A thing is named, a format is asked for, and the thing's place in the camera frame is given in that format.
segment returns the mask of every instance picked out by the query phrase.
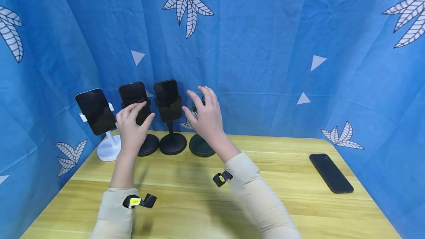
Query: white triangle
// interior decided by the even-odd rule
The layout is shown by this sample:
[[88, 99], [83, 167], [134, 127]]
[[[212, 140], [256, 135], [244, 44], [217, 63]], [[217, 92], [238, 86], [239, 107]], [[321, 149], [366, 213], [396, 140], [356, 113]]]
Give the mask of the white triangle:
[[133, 50], [131, 50], [131, 54], [133, 55], [133, 59], [134, 59], [136, 66], [140, 63], [142, 58], [145, 56], [145, 54], [139, 53], [139, 52], [136, 52], [136, 51], [133, 51]]
[[4, 180], [6, 180], [9, 177], [9, 175], [0, 175], [0, 185], [3, 183]]
[[300, 99], [297, 102], [297, 105], [299, 104], [308, 104], [311, 103], [310, 99], [307, 97], [307, 95], [305, 93], [302, 93], [300, 96]]
[[323, 62], [325, 62], [327, 60], [327, 58], [318, 56], [318, 55], [313, 55], [313, 62], [311, 62], [311, 70], [310, 71], [314, 71], [315, 68], [317, 68], [318, 66], [322, 65]]

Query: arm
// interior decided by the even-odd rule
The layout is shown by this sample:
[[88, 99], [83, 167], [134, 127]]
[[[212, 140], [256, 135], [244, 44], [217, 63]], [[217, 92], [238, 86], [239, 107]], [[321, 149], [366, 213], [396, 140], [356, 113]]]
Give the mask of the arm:
[[196, 132], [207, 141], [233, 175], [230, 188], [251, 213], [264, 239], [299, 239], [299, 232], [279, 197], [263, 180], [251, 159], [227, 138], [223, 131], [220, 105], [212, 89], [199, 87], [205, 106], [193, 91], [188, 91], [198, 109], [196, 119], [188, 108], [183, 110]]
[[133, 210], [125, 208], [122, 203], [127, 196], [137, 195], [134, 188], [135, 159], [155, 116], [154, 113], [149, 115], [141, 126], [135, 123], [137, 114], [145, 105], [146, 102], [132, 104], [117, 114], [121, 151], [115, 162], [109, 189], [103, 194], [92, 239], [131, 238]]

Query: wooden table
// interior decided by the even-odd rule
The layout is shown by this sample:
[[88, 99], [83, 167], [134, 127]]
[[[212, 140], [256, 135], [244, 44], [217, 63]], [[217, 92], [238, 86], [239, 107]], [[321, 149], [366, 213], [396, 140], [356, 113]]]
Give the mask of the wooden table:
[[[166, 135], [151, 133], [159, 138]], [[188, 142], [193, 135], [183, 134]], [[257, 164], [304, 239], [400, 238], [329, 142], [263, 136], [230, 138]], [[333, 194], [308, 159], [311, 153], [327, 153], [355, 191]], [[100, 161], [93, 152], [22, 238], [89, 238], [114, 165]], [[139, 196], [150, 193], [158, 199], [152, 209], [136, 208], [133, 238], [261, 238], [229, 186], [218, 188], [213, 183], [212, 177], [223, 169], [217, 155], [199, 158], [188, 147], [175, 156], [158, 150], [138, 158], [135, 182]]]

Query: finger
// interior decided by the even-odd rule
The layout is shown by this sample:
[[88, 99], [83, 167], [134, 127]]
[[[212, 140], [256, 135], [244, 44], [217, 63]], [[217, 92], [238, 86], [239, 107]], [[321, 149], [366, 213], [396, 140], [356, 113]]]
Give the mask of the finger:
[[190, 90], [187, 91], [187, 94], [192, 98], [197, 109], [202, 109], [204, 107], [204, 104], [202, 104], [201, 98], [199, 98], [198, 94]]
[[122, 110], [117, 113], [117, 123], [121, 122]]
[[196, 117], [193, 116], [192, 112], [187, 108], [187, 107], [182, 107], [183, 111], [184, 111], [184, 115], [186, 116], [186, 118], [189, 120], [189, 122], [194, 125], [196, 124], [196, 122], [198, 122], [198, 119], [196, 119]]
[[129, 106], [124, 108], [122, 110], [121, 120], [123, 120], [123, 121], [126, 120], [128, 118], [128, 115], [130, 114], [131, 110], [133, 110], [137, 105], [139, 105], [139, 104], [130, 104]]
[[207, 86], [205, 86], [205, 88], [207, 88], [207, 89], [208, 89], [208, 91], [210, 91], [210, 94], [211, 94], [211, 97], [212, 97], [212, 104], [213, 104], [214, 106], [216, 106], [216, 105], [217, 105], [217, 102], [218, 102], [218, 100], [217, 100], [217, 95], [215, 94], [215, 92], [213, 91], [213, 89], [212, 89], [212, 88], [209, 88], [209, 87], [207, 87]]
[[149, 127], [152, 124], [153, 118], [155, 117], [155, 113], [151, 113], [148, 115], [148, 117], [145, 119], [145, 121], [143, 122], [143, 124], [140, 126], [139, 129], [143, 130], [145, 133], [148, 132]]
[[145, 107], [145, 105], [146, 105], [146, 102], [142, 102], [141, 104], [138, 104], [136, 107], [134, 107], [133, 110], [131, 110], [130, 114], [128, 115], [128, 118], [131, 120], [134, 120], [135, 122], [135, 118], [139, 114], [140, 110], [142, 110], [142, 108]]
[[205, 105], [213, 105], [213, 99], [211, 97], [210, 91], [205, 87], [198, 87], [198, 89], [202, 92], [204, 95]]

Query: phone stand base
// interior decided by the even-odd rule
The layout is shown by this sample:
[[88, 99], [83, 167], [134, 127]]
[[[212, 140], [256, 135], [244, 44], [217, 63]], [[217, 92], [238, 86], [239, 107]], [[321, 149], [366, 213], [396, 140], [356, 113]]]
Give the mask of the phone stand base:
[[185, 136], [178, 133], [168, 134], [159, 142], [159, 150], [165, 155], [177, 155], [187, 146]]
[[159, 148], [159, 139], [155, 135], [148, 134], [142, 147], [140, 147], [139, 154], [137, 156], [144, 157], [151, 155], [156, 152]]
[[190, 151], [198, 157], [210, 157], [215, 154], [215, 151], [199, 134], [195, 134], [189, 141]]
[[112, 141], [109, 139], [105, 139], [104, 141], [100, 142], [100, 144], [97, 146], [97, 157], [101, 161], [104, 162], [111, 162], [115, 161], [117, 159], [118, 154], [120, 154], [121, 150], [121, 138], [120, 135], [114, 136], [116, 145], [114, 146], [112, 144]]

